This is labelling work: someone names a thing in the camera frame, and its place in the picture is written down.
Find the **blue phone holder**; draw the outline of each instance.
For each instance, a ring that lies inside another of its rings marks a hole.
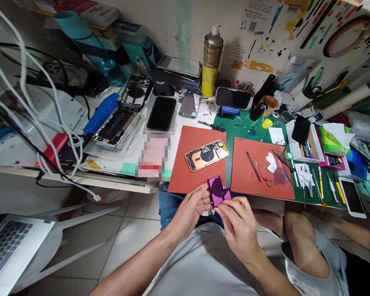
[[[238,114],[240,114],[240,109],[222,106],[219,112],[219,117],[235,119]]]

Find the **yellow spray can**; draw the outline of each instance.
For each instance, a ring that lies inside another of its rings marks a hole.
[[[204,38],[203,54],[203,80],[201,92],[205,97],[215,94],[215,84],[218,78],[219,65],[223,50],[223,39],[219,34],[219,25],[215,24],[213,29]]]

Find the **laptop keyboard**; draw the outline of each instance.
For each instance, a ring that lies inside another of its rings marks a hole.
[[[8,221],[0,231],[0,270],[32,227],[33,224]]]

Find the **phone screen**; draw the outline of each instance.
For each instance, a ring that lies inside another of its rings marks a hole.
[[[174,98],[156,97],[147,122],[147,128],[167,132],[170,129],[176,105],[177,100]]]
[[[217,91],[217,105],[245,109],[248,107],[251,96],[250,92],[219,88]]]
[[[349,210],[351,212],[364,214],[365,211],[363,210],[361,200],[356,191],[355,183],[341,180],[341,184],[347,198]]]

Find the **person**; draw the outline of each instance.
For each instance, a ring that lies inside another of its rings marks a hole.
[[[306,211],[370,251],[369,229],[330,213],[322,213],[315,207],[307,207]],[[342,251],[347,259],[345,274],[347,276],[349,294],[370,295],[370,263],[345,249],[342,249]]]
[[[286,208],[284,227],[273,227],[290,241],[284,252],[289,282],[259,246],[246,197],[224,200],[215,215],[205,217],[201,214],[213,208],[207,184],[186,196],[161,187],[162,231],[106,277],[93,296],[142,295],[155,275],[149,295],[348,295],[345,256],[300,212]],[[260,221],[264,214],[257,214]]]

